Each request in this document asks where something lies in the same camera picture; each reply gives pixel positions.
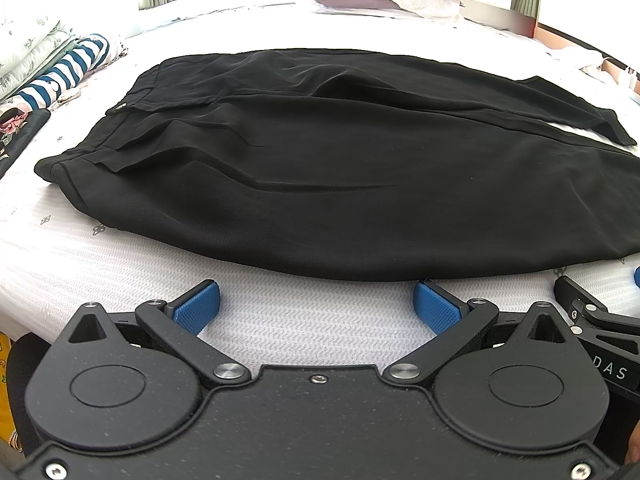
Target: folded blanket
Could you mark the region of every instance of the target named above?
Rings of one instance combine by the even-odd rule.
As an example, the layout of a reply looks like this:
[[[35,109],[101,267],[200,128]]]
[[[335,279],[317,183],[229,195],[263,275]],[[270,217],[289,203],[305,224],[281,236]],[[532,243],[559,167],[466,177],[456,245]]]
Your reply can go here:
[[[79,41],[78,47],[63,56],[49,72],[0,103],[0,113],[9,108],[23,112],[49,108],[62,92],[78,85],[89,72],[111,64],[126,53],[120,38],[109,41],[100,34],[91,34]]]
[[[0,76],[20,64],[58,23],[53,16],[22,6],[0,10]]]
[[[183,56],[34,170],[105,226],[315,278],[640,252],[640,158],[549,123],[636,144],[615,112],[539,77],[358,50]]]
[[[75,38],[70,28],[58,23],[18,65],[6,74],[0,75],[0,100],[40,75],[40,71],[52,60],[59,61],[71,50]]]

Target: striped fabric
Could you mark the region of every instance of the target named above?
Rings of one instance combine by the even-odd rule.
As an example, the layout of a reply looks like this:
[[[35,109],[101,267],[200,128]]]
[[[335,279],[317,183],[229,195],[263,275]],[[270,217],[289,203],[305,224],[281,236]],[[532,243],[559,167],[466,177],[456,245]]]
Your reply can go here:
[[[123,54],[118,40],[111,44],[100,34],[91,34],[79,41],[78,47],[66,54],[45,75],[35,79],[16,92],[4,104],[30,112],[49,108],[60,95],[78,85],[90,71],[101,68]]]

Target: bed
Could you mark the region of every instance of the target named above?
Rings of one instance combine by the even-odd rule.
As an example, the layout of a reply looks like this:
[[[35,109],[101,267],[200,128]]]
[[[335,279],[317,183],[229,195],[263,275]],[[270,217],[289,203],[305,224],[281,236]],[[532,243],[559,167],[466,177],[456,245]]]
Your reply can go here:
[[[412,309],[413,282],[336,282],[211,260],[106,228],[33,173],[36,161],[84,139],[140,73],[166,58],[293,47],[410,54],[512,79],[539,75],[612,108],[640,140],[640,107],[632,101],[553,59],[537,41],[473,22],[328,15],[282,4],[173,23],[132,38],[129,55],[96,73],[82,84],[78,99],[54,111],[0,180],[0,328],[12,338],[34,332],[52,341],[86,301],[126,312],[150,298],[176,298],[212,278],[220,284],[222,306],[200,337],[254,372],[267,363],[385,367],[433,337]],[[593,132],[563,128],[609,142]],[[630,150],[638,154],[637,147]],[[438,283],[465,301],[481,296],[502,310],[523,312],[534,301],[553,301],[554,280],[566,274],[612,312],[640,316],[640,288],[633,280],[639,266],[635,254],[533,274]]]

